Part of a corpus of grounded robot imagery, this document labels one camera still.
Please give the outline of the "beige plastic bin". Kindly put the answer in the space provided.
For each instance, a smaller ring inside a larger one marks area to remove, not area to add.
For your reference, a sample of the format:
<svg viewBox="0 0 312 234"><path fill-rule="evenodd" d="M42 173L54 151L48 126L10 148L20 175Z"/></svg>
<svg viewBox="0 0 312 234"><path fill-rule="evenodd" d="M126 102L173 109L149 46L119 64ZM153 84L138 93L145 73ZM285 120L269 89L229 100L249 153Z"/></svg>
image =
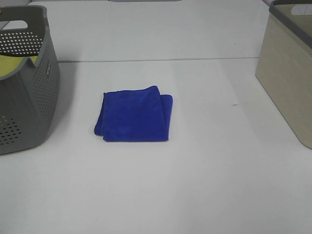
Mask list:
<svg viewBox="0 0 312 234"><path fill-rule="evenodd" d="M273 0L255 76L295 136L312 147L312 2Z"/></svg>

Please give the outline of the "yellow towel in basket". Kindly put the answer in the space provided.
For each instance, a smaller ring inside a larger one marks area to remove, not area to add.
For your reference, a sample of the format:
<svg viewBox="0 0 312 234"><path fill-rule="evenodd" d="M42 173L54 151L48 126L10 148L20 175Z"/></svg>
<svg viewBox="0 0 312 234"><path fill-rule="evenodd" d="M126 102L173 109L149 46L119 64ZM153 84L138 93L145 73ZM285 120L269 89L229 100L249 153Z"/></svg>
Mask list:
<svg viewBox="0 0 312 234"><path fill-rule="evenodd" d="M30 57L12 57L0 56L0 80L7 80L9 78L28 78L33 75L35 71L35 62L37 56Z"/></svg>

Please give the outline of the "blue towel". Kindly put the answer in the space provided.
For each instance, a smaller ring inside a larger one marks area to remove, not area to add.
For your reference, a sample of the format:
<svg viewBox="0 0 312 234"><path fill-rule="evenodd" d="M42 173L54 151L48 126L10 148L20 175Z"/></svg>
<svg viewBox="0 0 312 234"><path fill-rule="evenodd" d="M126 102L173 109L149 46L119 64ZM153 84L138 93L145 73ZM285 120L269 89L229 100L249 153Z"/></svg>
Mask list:
<svg viewBox="0 0 312 234"><path fill-rule="evenodd" d="M94 133L106 142L167 141L173 102L157 86L104 93Z"/></svg>

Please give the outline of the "grey perforated plastic basket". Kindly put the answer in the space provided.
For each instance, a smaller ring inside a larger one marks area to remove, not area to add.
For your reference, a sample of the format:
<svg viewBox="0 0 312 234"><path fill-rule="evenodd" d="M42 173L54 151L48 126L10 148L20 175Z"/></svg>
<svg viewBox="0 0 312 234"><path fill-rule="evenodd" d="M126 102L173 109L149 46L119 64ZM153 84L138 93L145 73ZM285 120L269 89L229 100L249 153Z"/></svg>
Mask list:
<svg viewBox="0 0 312 234"><path fill-rule="evenodd" d="M26 23L24 28L1 30L0 55L37 56L31 77L0 81L0 152L7 154L46 139L58 100L60 71L45 7L3 7L0 19Z"/></svg>

